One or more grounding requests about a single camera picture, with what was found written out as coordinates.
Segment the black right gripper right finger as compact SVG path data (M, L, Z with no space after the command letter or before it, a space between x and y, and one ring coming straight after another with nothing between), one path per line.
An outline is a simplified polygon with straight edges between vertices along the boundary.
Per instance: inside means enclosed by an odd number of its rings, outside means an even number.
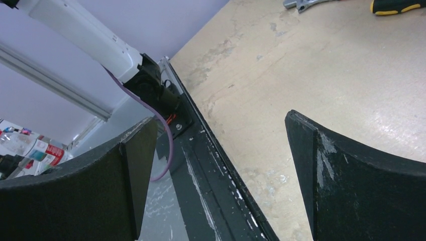
M285 127L314 240L425 240L425 163L291 110Z

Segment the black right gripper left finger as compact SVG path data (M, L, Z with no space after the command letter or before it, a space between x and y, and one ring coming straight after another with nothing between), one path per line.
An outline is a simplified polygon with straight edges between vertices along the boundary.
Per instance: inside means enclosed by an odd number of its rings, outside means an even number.
M157 130L148 117L41 175L1 181L1 240L137 240Z

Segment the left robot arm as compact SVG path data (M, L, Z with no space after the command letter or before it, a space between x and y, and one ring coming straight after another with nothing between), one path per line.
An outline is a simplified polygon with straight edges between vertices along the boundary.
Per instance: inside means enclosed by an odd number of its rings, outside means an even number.
M2 1L24 11L57 32L93 60L147 107L168 117L177 113L181 98L161 80L160 66L147 54L120 39L77 1Z

